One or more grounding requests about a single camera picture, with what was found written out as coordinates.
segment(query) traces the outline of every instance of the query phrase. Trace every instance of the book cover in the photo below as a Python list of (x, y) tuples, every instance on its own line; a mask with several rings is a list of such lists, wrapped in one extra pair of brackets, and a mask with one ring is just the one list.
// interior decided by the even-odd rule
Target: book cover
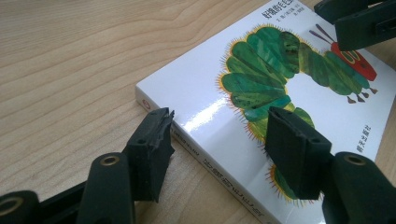
[(296, 0), (258, 8), (136, 85), (148, 111), (175, 110), (172, 134), (263, 223), (324, 223), (265, 154), (270, 106), (293, 111), (332, 154), (375, 159), (396, 73), (366, 50), (340, 51), (332, 25)]

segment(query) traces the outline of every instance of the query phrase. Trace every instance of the green caterpillar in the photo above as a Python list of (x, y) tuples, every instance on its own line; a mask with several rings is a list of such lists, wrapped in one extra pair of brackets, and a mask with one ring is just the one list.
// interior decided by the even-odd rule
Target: green caterpillar
[[(295, 107), (288, 96), (286, 84), (295, 74), (306, 73), (320, 86), (328, 87), (340, 95), (355, 93), (359, 102), (364, 102), (359, 97), (360, 93), (368, 97), (367, 92), (361, 92), (362, 89), (371, 89), (367, 76), (351, 67), (351, 63), (346, 63), (355, 58), (364, 58), (357, 51), (345, 53), (338, 50), (349, 57), (343, 60), (335, 48), (338, 47), (334, 42), (332, 51), (320, 54), (290, 32), (272, 26), (258, 27), (244, 40), (231, 44), (224, 59), (225, 72), (219, 76), (219, 86), (229, 93), (232, 105), (239, 108), (248, 121), (247, 127), (263, 142), (270, 106), (292, 111), (314, 127), (308, 113)], [(370, 64), (364, 66), (366, 70), (371, 68)]]

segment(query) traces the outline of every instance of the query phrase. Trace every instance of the book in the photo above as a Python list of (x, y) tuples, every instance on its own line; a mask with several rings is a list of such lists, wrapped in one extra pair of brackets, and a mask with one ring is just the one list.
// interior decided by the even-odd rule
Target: book
[(324, 223), (293, 198), (265, 153), (267, 110), (286, 108), (332, 142), (375, 159), (396, 73), (340, 51), (334, 28), (296, 0), (273, 0), (136, 84), (147, 111), (175, 110), (173, 136), (263, 223)]

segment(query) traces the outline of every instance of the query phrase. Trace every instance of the light wooden surface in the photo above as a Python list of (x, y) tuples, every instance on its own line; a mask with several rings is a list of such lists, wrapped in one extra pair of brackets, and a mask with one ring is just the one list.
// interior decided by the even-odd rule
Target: light wooden surface
[[(85, 180), (91, 162), (121, 151), (145, 117), (137, 81), (265, 2), (1, 1), (0, 195), (32, 189), (45, 200)], [(395, 40), (369, 50), (396, 68)], [(376, 158), (393, 185), (395, 107)], [(139, 223), (258, 223), (173, 146), (160, 202), (137, 203)]]

